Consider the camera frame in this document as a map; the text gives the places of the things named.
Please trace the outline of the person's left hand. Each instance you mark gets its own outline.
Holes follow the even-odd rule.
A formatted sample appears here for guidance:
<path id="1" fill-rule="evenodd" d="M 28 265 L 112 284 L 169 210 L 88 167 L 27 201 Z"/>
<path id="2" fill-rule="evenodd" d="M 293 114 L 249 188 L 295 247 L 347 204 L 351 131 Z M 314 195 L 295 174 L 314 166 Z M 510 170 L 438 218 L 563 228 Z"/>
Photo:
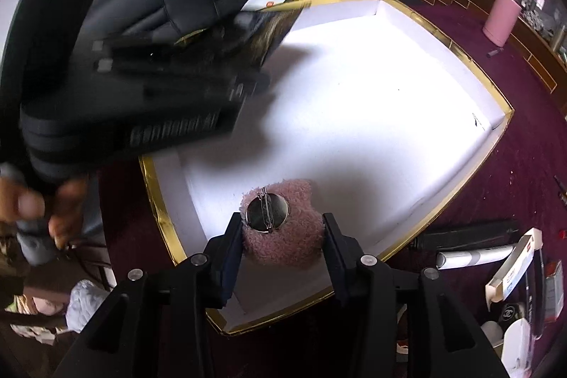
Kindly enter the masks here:
<path id="1" fill-rule="evenodd" d="M 71 179 L 55 195 L 50 211 L 46 212 L 42 195 L 19 182 L 1 178 L 1 222 L 15 225 L 49 217 L 48 231 L 58 248 L 65 247 L 82 233 L 83 209 L 88 194 L 88 179 Z"/>

